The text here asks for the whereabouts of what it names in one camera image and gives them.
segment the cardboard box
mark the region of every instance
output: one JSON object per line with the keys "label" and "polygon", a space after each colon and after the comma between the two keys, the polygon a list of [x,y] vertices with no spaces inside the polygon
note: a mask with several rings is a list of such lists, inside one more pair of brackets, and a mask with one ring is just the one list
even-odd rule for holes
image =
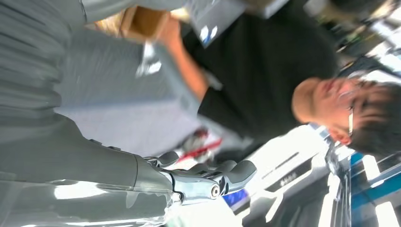
{"label": "cardboard box", "polygon": [[108,35],[121,37],[121,21],[125,10],[103,20],[86,25],[87,28],[104,32]]}
{"label": "cardboard box", "polygon": [[138,43],[152,42],[162,31],[168,13],[165,10],[158,11],[140,6],[128,8],[122,18],[122,36]]}

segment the eyeglasses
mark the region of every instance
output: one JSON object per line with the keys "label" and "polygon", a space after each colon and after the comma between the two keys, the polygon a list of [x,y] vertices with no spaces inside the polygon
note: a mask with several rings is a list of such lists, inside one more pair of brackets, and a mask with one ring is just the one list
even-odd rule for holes
{"label": "eyeglasses", "polygon": [[357,86],[351,91],[346,91],[339,95],[339,104],[345,104],[345,108],[349,110],[348,115],[348,136],[351,137],[354,132],[354,106],[355,103],[352,99],[354,94],[360,90],[360,86]]}

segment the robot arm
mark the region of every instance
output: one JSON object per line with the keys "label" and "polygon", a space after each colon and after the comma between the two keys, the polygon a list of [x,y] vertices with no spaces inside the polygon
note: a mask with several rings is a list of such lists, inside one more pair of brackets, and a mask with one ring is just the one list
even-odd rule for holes
{"label": "robot arm", "polygon": [[[242,189],[256,172],[250,162],[167,171],[172,153],[143,159],[104,147],[53,111],[58,66],[88,2],[0,0],[0,226],[159,225],[175,204]],[[107,16],[134,3],[108,2],[118,7],[92,9]]]}

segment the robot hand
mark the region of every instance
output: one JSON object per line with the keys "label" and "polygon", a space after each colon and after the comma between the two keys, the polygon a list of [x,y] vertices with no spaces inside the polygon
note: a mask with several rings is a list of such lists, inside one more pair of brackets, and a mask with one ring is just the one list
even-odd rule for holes
{"label": "robot hand", "polygon": [[[144,158],[154,167],[168,167],[178,161],[175,152],[168,152],[159,158]],[[239,191],[256,174],[256,167],[250,161],[226,161],[211,167],[197,164],[189,170],[162,170],[161,173],[173,184],[173,191],[180,194],[182,205],[215,200],[219,196]]]}

